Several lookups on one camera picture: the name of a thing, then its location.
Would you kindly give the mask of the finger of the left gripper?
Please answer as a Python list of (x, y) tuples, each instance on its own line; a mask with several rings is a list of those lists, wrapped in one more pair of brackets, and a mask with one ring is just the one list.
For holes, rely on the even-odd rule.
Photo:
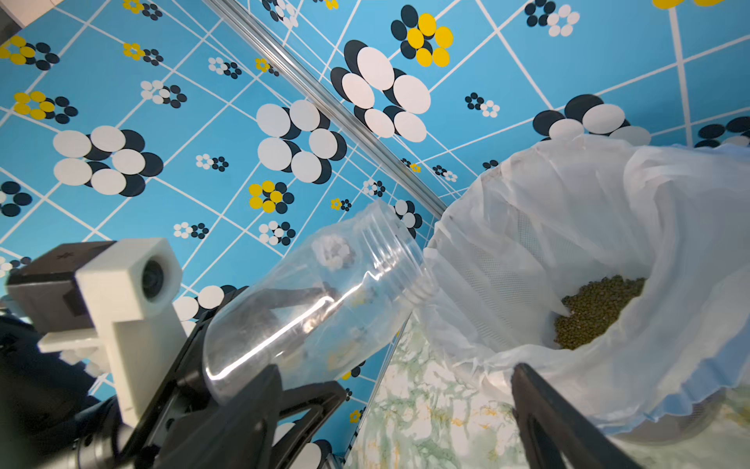
[(314, 383), (281, 394), (279, 418), (303, 416), (271, 447), (269, 467), (290, 468), (320, 427), (342, 406), (347, 393), (337, 381)]
[(310, 361), (341, 375), (341, 359), (311, 352), (342, 308), (343, 292), (330, 283), (307, 288), (250, 288), (222, 307), (205, 330), (193, 372), (257, 375), (268, 365), (296, 369)]

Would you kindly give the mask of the left aluminium corner post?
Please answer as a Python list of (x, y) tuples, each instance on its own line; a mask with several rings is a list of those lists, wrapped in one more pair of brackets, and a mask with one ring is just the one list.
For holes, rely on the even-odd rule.
[(227, 23), (244, 42), (253, 47), (256, 52), (271, 59), (279, 67), (287, 81), (349, 134), (353, 141), (369, 156), (390, 172), (392, 177), (414, 199), (437, 218), (443, 216), (447, 205), (410, 169), (403, 165), (400, 159), (325, 89), (297, 59), (290, 55), (282, 46), (282, 43), (264, 29), (260, 21), (255, 19), (236, 1), (205, 0), (204, 3)]

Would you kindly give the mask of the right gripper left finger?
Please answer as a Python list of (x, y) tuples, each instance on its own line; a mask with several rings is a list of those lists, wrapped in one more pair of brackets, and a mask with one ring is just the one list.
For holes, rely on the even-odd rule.
[(230, 402), (180, 421), (155, 466), (270, 468), (281, 394), (279, 368), (269, 365)]

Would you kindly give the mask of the white plastic bin liner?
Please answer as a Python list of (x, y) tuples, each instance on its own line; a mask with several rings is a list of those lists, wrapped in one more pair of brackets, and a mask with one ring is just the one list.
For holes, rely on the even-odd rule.
[[(511, 402), (533, 367), (609, 435), (687, 415), (749, 372), (749, 152), (550, 140), (482, 174), (424, 252), (416, 317), (457, 378)], [(642, 294), (602, 336), (554, 342), (564, 297), (605, 277)]]

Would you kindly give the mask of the mung beans pile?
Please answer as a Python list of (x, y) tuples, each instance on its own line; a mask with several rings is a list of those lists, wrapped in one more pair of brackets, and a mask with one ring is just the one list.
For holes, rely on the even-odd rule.
[(644, 277), (604, 277), (564, 297), (562, 304), (570, 314), (556, 318), (555, 342), (562, 349), (575, 350), (604, 335), (625, 307), (642, 294), (645, 283)]

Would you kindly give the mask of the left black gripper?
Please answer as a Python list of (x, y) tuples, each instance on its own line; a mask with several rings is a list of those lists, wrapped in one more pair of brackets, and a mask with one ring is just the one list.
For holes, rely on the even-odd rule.
[(4, 468), (164, 468), (175, 455), (195, 466), (189, 441), (211, 410), (200, 384), (205, 326), (199, 322), (159, 386), (145, 418), (125, 424), (118, 400), (89, 393), (82, 365), (37, 348), (33, 326), (1, 319), (1, 465)]

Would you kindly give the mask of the grey trash bin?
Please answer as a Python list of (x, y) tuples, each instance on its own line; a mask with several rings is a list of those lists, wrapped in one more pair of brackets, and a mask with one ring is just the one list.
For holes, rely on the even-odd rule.
[(614, 435), (613, 438), (644, 446), (667, 446), (687, 441), (709, 427), (725, 400), (726, 390), (720, 389), (693, 405), (689, 415), (666, 414), (656, 422), (644, 421), (629, 433)]

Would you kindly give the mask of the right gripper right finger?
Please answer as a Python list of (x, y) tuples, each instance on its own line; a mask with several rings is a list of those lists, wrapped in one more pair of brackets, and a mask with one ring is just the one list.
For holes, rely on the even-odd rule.
[(639, 466), (530, 365), (516, 365), (511, 383), (514, 416), (531, 468)]

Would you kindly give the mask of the red lid jar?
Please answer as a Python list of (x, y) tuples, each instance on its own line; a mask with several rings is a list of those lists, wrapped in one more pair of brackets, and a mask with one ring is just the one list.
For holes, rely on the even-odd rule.
[(267, 365), (286, 389), (335, 380), (388, 345), (437, 286), (422, 250), (383, 201), (325, 227), (211, 320), (204, 381), (230, 402)]

